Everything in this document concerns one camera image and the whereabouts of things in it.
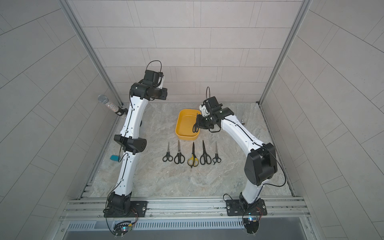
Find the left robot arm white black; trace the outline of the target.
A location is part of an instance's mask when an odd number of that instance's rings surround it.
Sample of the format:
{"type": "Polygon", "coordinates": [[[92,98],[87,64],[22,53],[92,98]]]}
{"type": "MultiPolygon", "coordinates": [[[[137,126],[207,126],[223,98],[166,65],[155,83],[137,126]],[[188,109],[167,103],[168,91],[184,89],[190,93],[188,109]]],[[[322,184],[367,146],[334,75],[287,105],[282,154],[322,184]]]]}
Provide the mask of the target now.
{"type": "Polygon", "coordinates": [[[105,218],[127,217],[133,211],[131,206],[133,177],[141,153],[147,146],[147,140],[139,137],[140,125],[149,101],[167,98],[168,93],[167,89],[163,88],[163,82],[162,72],[146,70],[144,78],[131,86],[129,108],[120,108],[116,112],[120,116],[126,116],[121,133],[114,136],[114,141],[122,147],[123,163],[116,187],[107,197],[105,218]]]}

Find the black bladed black scissors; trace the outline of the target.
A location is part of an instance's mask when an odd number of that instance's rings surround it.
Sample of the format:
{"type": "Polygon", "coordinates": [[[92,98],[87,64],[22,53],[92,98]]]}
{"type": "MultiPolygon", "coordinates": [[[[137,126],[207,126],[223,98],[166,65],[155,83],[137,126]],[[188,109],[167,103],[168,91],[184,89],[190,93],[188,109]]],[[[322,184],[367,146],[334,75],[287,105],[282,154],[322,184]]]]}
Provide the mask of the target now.
{"type": "Polygon", "coordinates": [[[202,154],[201,157],[200,157],[200,164],[201,164],[201,165],[205,165],[205,164],[210,165],[211,163],[212,163],[212,158],[211,158],[210,155],[207,153],[207,151],[206,151],[206,146],[205,146],[205,142],[203,141],[203,154],[202,154]]]}

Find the yellow plastic storage box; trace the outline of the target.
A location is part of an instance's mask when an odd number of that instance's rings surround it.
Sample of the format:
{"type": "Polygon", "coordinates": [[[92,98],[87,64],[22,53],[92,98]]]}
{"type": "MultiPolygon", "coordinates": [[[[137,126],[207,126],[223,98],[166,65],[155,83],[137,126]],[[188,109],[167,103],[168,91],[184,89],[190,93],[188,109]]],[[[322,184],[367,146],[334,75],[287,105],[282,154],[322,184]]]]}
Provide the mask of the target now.
{"type": "Polygon", "coordinates": [[[183,109],[179,113],[175,133],[180,140],[194,141],[200,132],[194,133],[193,126],[196,123],[197,115],[201,112],[194,109],[183,109]]]}

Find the slim black handled scissors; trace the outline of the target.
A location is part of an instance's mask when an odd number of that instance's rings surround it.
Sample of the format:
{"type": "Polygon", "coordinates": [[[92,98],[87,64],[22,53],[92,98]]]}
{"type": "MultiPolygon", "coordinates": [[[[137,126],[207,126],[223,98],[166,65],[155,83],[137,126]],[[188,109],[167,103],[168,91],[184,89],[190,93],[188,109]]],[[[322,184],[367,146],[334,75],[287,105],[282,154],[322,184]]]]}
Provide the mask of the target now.
{"type": "Polygon", "coordinates": [[[215,156],[212,158],[214,165],[217,163],[221,163],[222,159],[219,157],[218,153],[218,144],[215,142],[215,156]]]}

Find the small black handled scissors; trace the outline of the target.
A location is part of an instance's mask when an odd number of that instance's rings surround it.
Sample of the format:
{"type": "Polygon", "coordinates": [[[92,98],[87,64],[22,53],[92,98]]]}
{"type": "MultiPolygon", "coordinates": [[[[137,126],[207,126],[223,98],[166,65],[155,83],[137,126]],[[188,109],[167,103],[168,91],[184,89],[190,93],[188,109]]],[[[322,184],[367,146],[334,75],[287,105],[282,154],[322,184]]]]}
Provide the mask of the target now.
{"type": "Polygon", "coordinates": [[[172,162],[174,160],[170,153],[170,143],[168,143],[166,155],[162,158],[163,162],[172,162]]]}

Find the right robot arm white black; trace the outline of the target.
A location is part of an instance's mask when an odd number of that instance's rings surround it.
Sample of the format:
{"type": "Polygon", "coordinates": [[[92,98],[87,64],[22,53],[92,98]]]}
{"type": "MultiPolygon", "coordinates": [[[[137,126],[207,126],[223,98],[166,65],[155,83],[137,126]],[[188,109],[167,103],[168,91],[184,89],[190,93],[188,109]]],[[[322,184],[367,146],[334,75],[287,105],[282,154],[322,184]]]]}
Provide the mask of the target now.
{"type": "Polygon", "coordinates": [[[223,108],[216,97],[210,97],[200,105],[194,128],[211,130],[215,125],[227,132],[244,151],[247,159],[244,167],[248,179],[245,189],[240,193],[239,204],[244,214],[250,215],[258,210],[260,215],[260,193],[263,186],[278,171],[280,163],[276,159],[276,148],[271,143],[265,144],[244,127],[229,108],[223,108]]]}

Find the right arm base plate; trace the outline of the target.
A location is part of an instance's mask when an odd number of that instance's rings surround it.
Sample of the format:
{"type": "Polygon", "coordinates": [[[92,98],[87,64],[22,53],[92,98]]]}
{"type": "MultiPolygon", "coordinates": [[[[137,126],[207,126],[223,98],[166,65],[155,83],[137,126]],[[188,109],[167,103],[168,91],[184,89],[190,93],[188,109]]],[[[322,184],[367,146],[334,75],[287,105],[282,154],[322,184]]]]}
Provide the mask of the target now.
{"type": "Polygon", "coordinates": [[[225,200],[228,216],[267,216],[265,201],[256,200],[253,204],[241,203],[240,200],[225,200]]]}

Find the yellow handled scissors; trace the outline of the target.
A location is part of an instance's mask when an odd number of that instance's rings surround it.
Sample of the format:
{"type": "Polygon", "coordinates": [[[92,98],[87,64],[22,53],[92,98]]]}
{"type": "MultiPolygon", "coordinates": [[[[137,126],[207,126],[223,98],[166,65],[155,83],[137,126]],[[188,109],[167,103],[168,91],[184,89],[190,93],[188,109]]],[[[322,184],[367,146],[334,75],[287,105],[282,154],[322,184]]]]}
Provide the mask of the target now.
{"type": "Polygon", "coordinates": [[[197,159],[196,154],[195,154],[195,143],[193,143],[193,147],[192,147],[192,157],[188,159],[187,164],[191,168],[197,167],[199,165],[199,160],[197,159]]]}

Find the large black handled scissors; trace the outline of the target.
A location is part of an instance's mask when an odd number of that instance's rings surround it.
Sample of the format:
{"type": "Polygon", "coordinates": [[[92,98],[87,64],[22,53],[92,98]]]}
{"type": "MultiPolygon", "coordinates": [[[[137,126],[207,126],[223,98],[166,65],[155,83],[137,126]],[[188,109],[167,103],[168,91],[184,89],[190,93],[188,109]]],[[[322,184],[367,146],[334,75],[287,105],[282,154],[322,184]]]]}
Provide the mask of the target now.
{"type": "Polygon", "coordinates": [[[178,153],[174,157],[175,164],[183,164],[185,162],[185,156],[181,153],[181,144],[178,141],[178,153]]]}

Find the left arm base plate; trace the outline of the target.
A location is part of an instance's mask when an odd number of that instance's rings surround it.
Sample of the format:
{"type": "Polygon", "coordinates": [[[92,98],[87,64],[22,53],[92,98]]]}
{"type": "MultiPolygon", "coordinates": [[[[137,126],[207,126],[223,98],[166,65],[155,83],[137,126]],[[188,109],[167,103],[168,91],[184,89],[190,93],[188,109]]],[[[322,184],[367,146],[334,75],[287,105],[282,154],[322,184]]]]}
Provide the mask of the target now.
{"type": "Polygon", "coordinates": [[[108,203],[103,210],[105,218],[142,218],[145,216],[148,201],[126,202],[123,205],[108,203]]]}

